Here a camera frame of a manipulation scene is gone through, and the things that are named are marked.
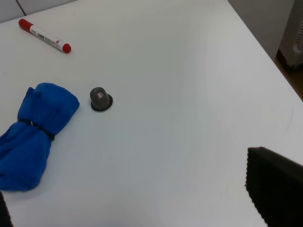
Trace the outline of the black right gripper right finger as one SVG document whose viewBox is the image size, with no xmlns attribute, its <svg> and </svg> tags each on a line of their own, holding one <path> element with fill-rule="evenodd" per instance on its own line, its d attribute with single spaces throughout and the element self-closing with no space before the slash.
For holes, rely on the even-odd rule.
<svg viewBox="0 0 303 227">
<path fill-rule="evenodd" d="M 303 167 L 267 148 L 248 148 L 246 190 L 269 227 L 303 225 Z"/>
</svg>

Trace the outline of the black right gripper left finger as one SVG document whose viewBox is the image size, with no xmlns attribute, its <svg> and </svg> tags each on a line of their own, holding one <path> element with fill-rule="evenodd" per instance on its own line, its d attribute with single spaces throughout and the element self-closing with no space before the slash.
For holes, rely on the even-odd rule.
<svg viewBox="0 0 303 227">
<path fill-rule="evenodd" d="M 12 227 L 12 222 L 4 197 L 0 192 L 0 227 Z"/>
</svg>

